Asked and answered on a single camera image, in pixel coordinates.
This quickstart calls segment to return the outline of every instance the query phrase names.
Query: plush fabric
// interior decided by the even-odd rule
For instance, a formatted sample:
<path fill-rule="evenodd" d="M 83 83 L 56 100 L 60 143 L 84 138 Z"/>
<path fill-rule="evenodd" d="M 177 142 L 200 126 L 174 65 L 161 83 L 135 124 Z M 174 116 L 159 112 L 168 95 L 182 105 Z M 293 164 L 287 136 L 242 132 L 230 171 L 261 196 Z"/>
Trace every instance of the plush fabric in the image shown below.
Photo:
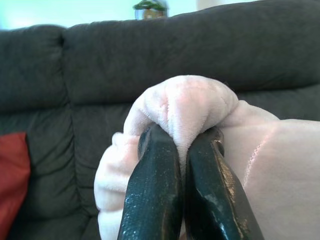
<path fill-rule="evenodd" d="M 26 133 L 0 136 L 0 240 L 5 240 L 27 194 L 30 159 Z"/>
<path fill-rule="evenodd" d="M 94 182 L 102 240 L 117 238 L 139 136 L 153 122 L 173 138 L 182 179 L 195 137 L 213 126 L 221 128 L 225 160 L 239 177 L 265 239 L 318 236 L 320 122 L 279 120 L 238 101 L 221 82 L 190 75 L 147 89 L 133 104 L 123 133 L 113 135 Z M 185 239 L 183 227 L 181 235 Z"/>

